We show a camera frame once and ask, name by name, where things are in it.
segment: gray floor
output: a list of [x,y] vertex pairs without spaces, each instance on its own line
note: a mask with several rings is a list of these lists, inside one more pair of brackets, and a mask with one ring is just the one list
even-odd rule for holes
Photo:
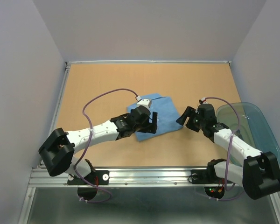
[[[112,189],[106,203],[80,202],[75,188],[37,189],[30,224],[276,224],[269,197],[247,195],[216,202],[196,193],[202,188]],[[240,189],[224,197],[236,195]]]

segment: blue cloth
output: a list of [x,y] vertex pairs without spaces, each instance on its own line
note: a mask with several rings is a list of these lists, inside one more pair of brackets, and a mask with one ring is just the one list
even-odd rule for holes
[[[136,137],[138,141],[150,139],[161,134],[177,131],[182,128],[181,125],[176,123],[176,120],[180,117],[180,115],[174,107],[172,99],[170,97],[162,97],[160,94],[155,93],[146,96],[141,96],[141,98],[147,98],[152,100],[150,112],[158,112],[158,128],[156,134],[136,132]],[[127,107],[127,111],[131,112],[131,109],[135,108],[136,104],[132,104]]]

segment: tabletop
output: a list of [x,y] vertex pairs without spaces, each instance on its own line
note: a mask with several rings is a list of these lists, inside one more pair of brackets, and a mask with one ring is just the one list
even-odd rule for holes
[[[56,128],[74,131],[88,127],[83,106],[92,98],[117,88],[139,95],[169,96],[180,114],[194,108],[202,97],[240,102],[228,64],[73,64],[63,92]],[[209,100],[217,109],[224,103]],[[93,125],[127,112],[134,95],[118,91],[91,103],[86,113]],[[85,158],[95,167],[206,166],[212,159],[226,158],[226,151],[187,128],[138,142],[135,135],[104,142],[88,149]]]

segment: white wall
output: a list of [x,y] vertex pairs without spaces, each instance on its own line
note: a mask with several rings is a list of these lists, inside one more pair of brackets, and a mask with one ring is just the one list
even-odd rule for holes
[[267,0],[231,69],[242,101],[259,106],[280,146],[280,0]]
[[63,72],[34,3],[0,1],[0,224],[18,221]]
[[266,0],[33,0],[66,61],[231,60]]

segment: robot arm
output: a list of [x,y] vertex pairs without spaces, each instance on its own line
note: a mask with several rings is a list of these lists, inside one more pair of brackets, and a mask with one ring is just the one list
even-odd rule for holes
[[[142,99],[130,113],[94,126],[92,130],[89,128],[69,132],[64,132],[62,128],[54,130],[39,149],[39,154],[49,175],[56,176],[64,172],[76,175],[74,164],[78,158],[74,154],[85,149],[90,131],[92,133],[90,146],[126,138],[134,132],[156,133],[157,113],[153,112],[150,123],[150,105],[150,99]],[[77,170],[82,177],[86,177],[92,172],[93,167],[88,160],[82,160],[78,164]]]
[[[187,118],[189,118],[187,128],[196,132],[202,130],[212,142],[228,150],[232,131],[225,124],[217,122],[211,104],[200,104],[197,110],[188,106],[176,122],[183,125]],[[273,153],[263,153],[238,136],[233,136],[231,155],[242,167],[229,164],[227,180],[242,186],[250,198],[258,199],[280,191],[280,169]],[[218,179],[225,178],[225,169],[226,160],[212,160],[204,173],[198,175],[198,179],[203,177],[206,179],[202,180],[206,181],[205,183],[214,183]]]

